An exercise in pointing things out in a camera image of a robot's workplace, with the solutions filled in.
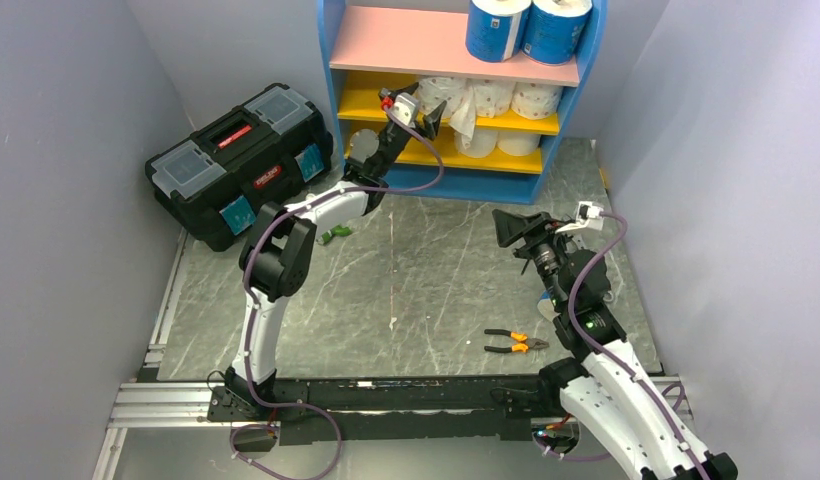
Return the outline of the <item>plain white roll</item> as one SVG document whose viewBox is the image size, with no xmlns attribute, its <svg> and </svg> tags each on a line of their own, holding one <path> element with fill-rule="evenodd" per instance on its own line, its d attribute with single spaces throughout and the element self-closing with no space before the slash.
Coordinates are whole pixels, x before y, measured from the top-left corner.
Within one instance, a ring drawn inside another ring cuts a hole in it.
<svg viewBox="0 0 820 480">
<path fill-rule="evenodd" d="M 498 134 L 497 148 L 507 155 L 523 157 L 539 148 L 541 134 L 502 131 Z"/>
<path fill-rule="evenodd" d="M 454 143 L 459 154 L 473 159 L 489 156 L 497 146 L 498 131 L 476 128 L 472 136 L 454 133 Z"/>
</svg>

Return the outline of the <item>white dotted roll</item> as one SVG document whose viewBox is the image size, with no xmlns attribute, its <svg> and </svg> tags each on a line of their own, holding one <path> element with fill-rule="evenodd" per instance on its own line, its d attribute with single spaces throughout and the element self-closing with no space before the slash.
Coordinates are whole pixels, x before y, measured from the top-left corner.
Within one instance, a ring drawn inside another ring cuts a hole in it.
<svg viewBox="0 0 820 480">
<path fill-rule="evenodd" d="M 516 83 L 509 80 L 476 80 L 469 82 L 478 117 L 495 118 L 511 108 Z"/>
</svg>

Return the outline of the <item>blue cartoon roll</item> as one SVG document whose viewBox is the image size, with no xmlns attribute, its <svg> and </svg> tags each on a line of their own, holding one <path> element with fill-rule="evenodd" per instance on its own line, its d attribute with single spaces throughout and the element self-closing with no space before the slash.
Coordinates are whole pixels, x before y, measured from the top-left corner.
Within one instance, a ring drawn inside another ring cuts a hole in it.
<svg viewBox="0 0 820 480">
<path fill-rule="evenodd" d="M 530 59 L 560 65 L 574 55 L 593 9 L 590 0 L 537 0 L 530 7 L 522 52 Z"/>
</svg>

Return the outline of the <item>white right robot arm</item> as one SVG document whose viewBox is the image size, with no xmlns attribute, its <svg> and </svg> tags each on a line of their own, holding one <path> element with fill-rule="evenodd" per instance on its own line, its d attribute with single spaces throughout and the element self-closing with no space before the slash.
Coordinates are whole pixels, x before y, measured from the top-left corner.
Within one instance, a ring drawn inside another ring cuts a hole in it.
<svg viewBox="0 0 820 480">
<path fill-rule="evenodd" d="M 574 417 L 630 479 L 736 479 L 727 453 L 714 453 L 684 423 L 645 368 L 606 304 L 606 255 L 628 224 L 594 202 L 573 218 L 546 212 L 492 213 L 497 243 L 534 265 L 568 357 L 539 372 L 537 401 Z"/>
</svg>

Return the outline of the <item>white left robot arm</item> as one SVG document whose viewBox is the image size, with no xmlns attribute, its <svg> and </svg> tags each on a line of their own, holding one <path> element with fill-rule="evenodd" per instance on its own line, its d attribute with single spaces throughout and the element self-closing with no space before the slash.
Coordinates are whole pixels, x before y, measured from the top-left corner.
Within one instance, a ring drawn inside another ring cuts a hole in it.
<svg viewBox="0 0 820 480">
<path fill-rule="evenodd" d="M 246 310 L 237 353 L 224 373 L 224 399 L 250 420 L 280 407 L 273 392 L 276 349 L 285 311 L 307 279 L 317 239 L 373 212 L 393 189 L 386 174 L 411 140 L 442 159 L 437 138 L 447 103 L 421 111 L 416 84 L 380 92 L 387 123 L 354 133 L 343 175 L 325 192 L 298 203 L 265 204 L 240 255 Z"/>
</svg>

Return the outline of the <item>blue shelf unit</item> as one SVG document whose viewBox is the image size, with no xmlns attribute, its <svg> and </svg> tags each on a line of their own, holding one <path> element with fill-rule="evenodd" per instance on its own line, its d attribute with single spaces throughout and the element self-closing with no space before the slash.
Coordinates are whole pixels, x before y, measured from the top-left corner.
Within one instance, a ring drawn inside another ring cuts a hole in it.
<svg viewBox="0 0 820 480">
<path fill-rule="evenodd" d="M 607 2 L 594 2 L 574 56 L 564 64 L 543 65 L 522 54 L 503 63 L 487 63 L 472 57 L 465 47 L 464 13 L 321 1 L 320 44 L 340 145 L 346 147 L 356 130 L 378 128 L 385 122 L 377 98 L 382 88 L 404 87 L 418 75 L 560 86 L 561 102 L 549 118 L 533 121 L 509 112 L 478 121 L 481 128 L 540 135 L 534 152 L 516 157 L 495 150 L 473 159 L 457 152 L 451 136 L 441 135 L 436 147 L 445 174 L 422 192 L 433 198 L 531 204 L 546 184 L 598 56 L 607 13 Z"/>
</svg>

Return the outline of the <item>green pipe valve fitting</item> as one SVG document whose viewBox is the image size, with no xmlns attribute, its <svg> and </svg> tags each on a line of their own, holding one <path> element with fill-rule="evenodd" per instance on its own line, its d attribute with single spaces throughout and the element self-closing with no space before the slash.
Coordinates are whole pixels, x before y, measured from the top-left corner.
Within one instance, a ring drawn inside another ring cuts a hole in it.
<svg viewBox="0 0 820 480">
<path fill-rule="evenodd" d="M 326 230 L 320 237 L 317 238 L 319 245 L 327 245 L 337 237 L 348 237 L 353 233 L 352 229 L 347 226 L 338 225 L 329 230 Z"/>
</svg>

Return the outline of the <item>black toolbox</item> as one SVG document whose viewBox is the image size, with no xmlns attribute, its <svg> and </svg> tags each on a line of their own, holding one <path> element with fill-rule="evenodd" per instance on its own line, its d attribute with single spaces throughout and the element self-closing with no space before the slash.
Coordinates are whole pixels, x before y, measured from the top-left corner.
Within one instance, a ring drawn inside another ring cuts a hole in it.
<svg viewBox="0 0 820 480">
<path fill-rule="evenodd" d="M 144 172 L 163 208 L 223 252 L 265 203 L 283 204 L 329 172 L 333 149 L 315 104 L 273 83 L 149 159 Z"/>
</svg>

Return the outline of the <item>orange handled pliers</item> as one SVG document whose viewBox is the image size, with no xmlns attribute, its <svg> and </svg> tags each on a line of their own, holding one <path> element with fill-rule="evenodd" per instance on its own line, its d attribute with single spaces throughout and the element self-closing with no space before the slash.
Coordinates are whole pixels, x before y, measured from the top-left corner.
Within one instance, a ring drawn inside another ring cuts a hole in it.
<svg viewBox="0 0 820 480">
<path fill-rule="evenodd" d="M 485 346 L 484 350 L 490 353 L 527 353 L 531 350 L 547 349 L 550 346 L 550 344 L 545 340 L 533 338 L 525 333 L 507 329 L 485 329 L 484 334 L 490 336 L 507 337 L 513 341 L 513 344 L 510 346 Z"/>
</svg>

